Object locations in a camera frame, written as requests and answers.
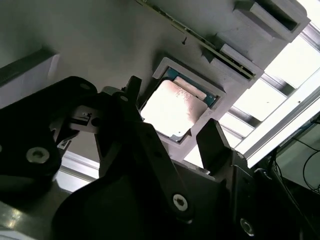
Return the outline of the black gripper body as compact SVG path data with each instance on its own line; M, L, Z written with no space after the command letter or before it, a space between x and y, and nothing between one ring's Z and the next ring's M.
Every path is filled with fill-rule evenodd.
M72 193L55 240L226 240L234 237L224 182L175 165L155 132L131 136L104 176Z

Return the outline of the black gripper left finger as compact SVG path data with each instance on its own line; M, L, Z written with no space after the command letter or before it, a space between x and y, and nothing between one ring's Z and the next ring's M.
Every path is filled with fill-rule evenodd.
M62 165L58 146L80 132L93 133L104 176L131 136L154 132L143 122L136 101L141 79L121 90L98 92L87 80L70 76L0 111L0 174L4 192L40 192Z

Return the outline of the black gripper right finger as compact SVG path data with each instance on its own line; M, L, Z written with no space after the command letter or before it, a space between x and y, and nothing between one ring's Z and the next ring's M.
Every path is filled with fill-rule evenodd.
M232 149L220 124L210 119L196 136L203 167L219 184L217 230L220 240L257 240L257 187L244 156Z

